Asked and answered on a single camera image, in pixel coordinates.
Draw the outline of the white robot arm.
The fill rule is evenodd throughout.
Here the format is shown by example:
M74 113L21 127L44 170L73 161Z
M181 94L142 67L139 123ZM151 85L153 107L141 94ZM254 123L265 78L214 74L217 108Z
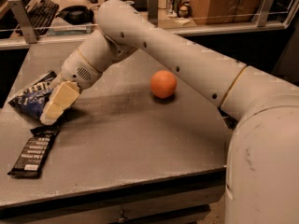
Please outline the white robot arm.
M40 120L50 125L114 63L141 49L237 120L228 149L225 224L299 224L299 88L158 28L107 0L64 61Z

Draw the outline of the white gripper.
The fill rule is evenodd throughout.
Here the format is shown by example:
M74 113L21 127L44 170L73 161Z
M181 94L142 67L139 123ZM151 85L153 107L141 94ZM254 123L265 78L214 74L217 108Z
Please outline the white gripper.
M40 116L45 125L52 125L80 96L80 90L89 89L102 73L94 69L79 49L64 61L60 73L52 81L55 87Z

